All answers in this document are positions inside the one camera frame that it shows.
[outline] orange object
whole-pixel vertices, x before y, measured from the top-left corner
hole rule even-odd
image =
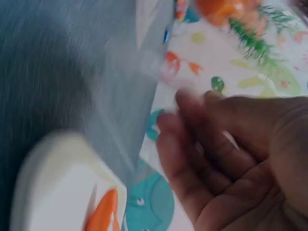
[[[196,63],[188,63],[191,71],[195,74],[195,75],[199,75],[199,72],[203,70],[203,67],[201,67],[200,65],[196,64]]]
[[[263,4],[263,0],[243,0],[245,9],[255,9]]]
[[[246,29],[253,30],[257,33],[257,39],[265,34],[268,22],[256,9],[246,11],[244,15],[238,19],[244,23]]]
[[[93,215],[90,217],[86,231],[108,231],[111,225],[111,217],[113,220],[113,231],[120,231],[119,222],[116,218],[117,214],[117,190],[109,190],[101,199]]]
[[[242,0],[196,0],[196,6],[210,23],[218,27],[226,25],[228,17],[241,18],[244,13]]]

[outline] orange flower print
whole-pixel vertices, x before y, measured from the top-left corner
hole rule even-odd
[[[188,63],[189,68],[191,69],[191,71],[195,74],[195,75],[199,75],[200,71],[203,70],[203,67],[201,67],[200,65],[196,64],[196,63]]]
[[[308,31],[299,31],[293,35],[294,42],[302,43],[304,35],[308,35]]]

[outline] orange plastic piece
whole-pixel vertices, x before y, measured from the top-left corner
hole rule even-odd
[[[244,14],[242,0],[196,0],[196,6],[210,23],[218,27],[226,25],[228,17],[240,18]]]
[[[101,199],[93,215],[89,219],[86,231],[108,231],[111,224],[112,214],[114,215],[113,231],[120,231],[117,215],[117,190],[109,190]]]

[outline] green leaf print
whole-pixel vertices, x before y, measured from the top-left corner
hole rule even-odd
[[[264,39],[258,38],[255,30],[246,29],[245,24],[237,19],[229,18],[230,30],[239,36],[240,47],[246,49],[245,59],[254,59],[258,66],[276,66],[283,61],[274,58],[277,56]]]
[[[292,24],[290,21],[294,21],[297,18],[292,15],[285,15],[281,10],[275,9],[274,7],[258,6],[258,11],[261,16],[264,16],[268,21],[268,25],[272,23],[277,28],[277,34],[280,35],[284,30],[289,32],[295,32],[298,28]]]

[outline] fingernail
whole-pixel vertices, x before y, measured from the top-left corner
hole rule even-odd
[[[192,88],[181,88],[177,91],[177,94],[179,95],[185,95],[189,96],[194,99],[198,99],[200,96],[198,95],[197,91]]]
[[[209,90],[201,98],[201,105],[205,106],[209,102],[214,103],[218,100],[221,100],[222,98],[224,98],[224,96],[222,94],[220,94],[219,92]]]
[[[205,93],[205,98],[208,100],[218,100],[222,99],[223,95],[217,91],[209,90]]]

